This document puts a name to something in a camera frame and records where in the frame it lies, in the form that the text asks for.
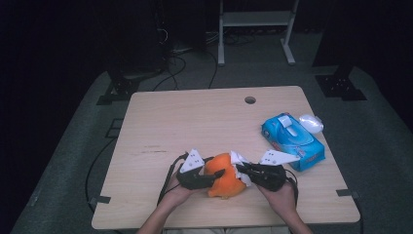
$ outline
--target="gray carpet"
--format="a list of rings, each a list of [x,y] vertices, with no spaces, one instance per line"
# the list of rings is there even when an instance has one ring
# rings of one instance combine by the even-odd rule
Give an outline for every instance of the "gray carpet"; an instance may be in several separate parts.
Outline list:
[[[321,34],[293,34],[290,46],[297,62],[294,66],[286,63],[279,35],[256,36],[254,42],[244,46],[227,46],[226,65],[217,68],[211,87],[300,86],[324,123],[323,133],[345,181],[360,196],[364,233],[411,233],[412,133],[380,94],[373,79],[358,68],[352,71],[350,79],[367,100],[342,101],[323,95],[315,75],[331,74],[336,67],[312,67],[320,37]],[[216,56],[216,45],[208,50]],[[157,91],[175,87],[207,89],[215,69],[212,56],[192,52],[180,57],[185,59],[186,67],[175,76],[177,86],[169,79]],[[180,59],[169,60],[172,73],[182,65]],[[164,72],[143,81],[139,91],[152,91],[168,76]],[[88,187],[91,197],[100,193],[116,144],[116,139],[111,142],[106,132],[114,119],[124,118],[128,107],[127,101],[96,105],[109,82],[104,72],[85,94],[12,233],[114,233],[92,228],[93,213],[85,195],[88,171],[103,149],[91,170]],[[359,233],[359,223],[314,224],[311,228],[315,233]]]

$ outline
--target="hand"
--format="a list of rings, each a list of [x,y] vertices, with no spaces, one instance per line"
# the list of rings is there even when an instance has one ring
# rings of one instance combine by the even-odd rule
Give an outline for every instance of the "hand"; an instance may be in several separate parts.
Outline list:
[[[279,215],[285,224],[294,234],[310,234],[311,229],[303,222],[295,208],[294,188],[286,182],[280,190],[272,192],[264,187],[257,185],[258,189],[267,199],[271,209]]]
[[[176,178],[176,173],[170,177],[166,194],[159,203],[155,211],[149,215],[148,219],[137,231],[138,234],[159,234],[161,233],[168,216],[176,207],[183,204],[188,198],[202,189],[189,190],[182,187]]]
[[[270,203],[271,208],[278,215],[295,213],[295,198],[292,184],[285,182],[277,192],[272,192],[257,185],[258,189]]]
[[[179,184],[176,178],[176,172],[170,177],[169,185],[166,189],[166,194],[162,199],[160,205],[168,205],[172,209],[182,205],[188,198],[203,189],[187,189]]]

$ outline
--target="metal stand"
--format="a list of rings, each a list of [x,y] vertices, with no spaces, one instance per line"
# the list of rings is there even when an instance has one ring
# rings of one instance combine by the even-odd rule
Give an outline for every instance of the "metal stand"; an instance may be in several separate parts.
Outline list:
[[[289,49],[289,39],[299,0],[294,1],[291,11],[278,12],[228,12],[224,13],[224,0],[220,0],[219,6],[219,44],[218,44],[218,65],[225,64],[224,58],[224,27],[225,26],[270,26],[286,25],[285,38],[281,39],[282,49],[285,53],[288,64],[295,64],[295,59]]]

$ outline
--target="tissue box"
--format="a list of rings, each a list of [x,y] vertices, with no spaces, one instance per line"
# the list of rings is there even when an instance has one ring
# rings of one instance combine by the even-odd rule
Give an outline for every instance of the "tissue box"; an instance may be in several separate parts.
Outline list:
[[[288,113],[265,121],[261,133],[276,150],[300,157],[299,161],[289,164],[298,172],[325,159],[324,145]]]

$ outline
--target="wooden table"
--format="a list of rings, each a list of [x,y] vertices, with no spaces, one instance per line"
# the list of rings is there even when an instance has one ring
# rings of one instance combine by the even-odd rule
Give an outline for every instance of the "wooden table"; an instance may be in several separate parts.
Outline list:
[[[247,97],[256,102],[245,102]],[[299,87],[134,94],[101,190],[101,196],[111,199],[97,204],[93,227],[140,227],[156,207],[170,164],[192,148],[204,158],[234,150],[258,162],[272,148],[260,134],[261,125],[282,112],[296,118],[313,114]],[[327,142],[322,134],[316,137],[325,146],[326,159],[308,171],[294,172],[300,191],[298,212],[306,223],[357,222],[352,197],[337,195],[336,190],[347,185]],[[253,185],[228,200],[197,193],[175,210],[166,228],[266,225],[283,222]]]

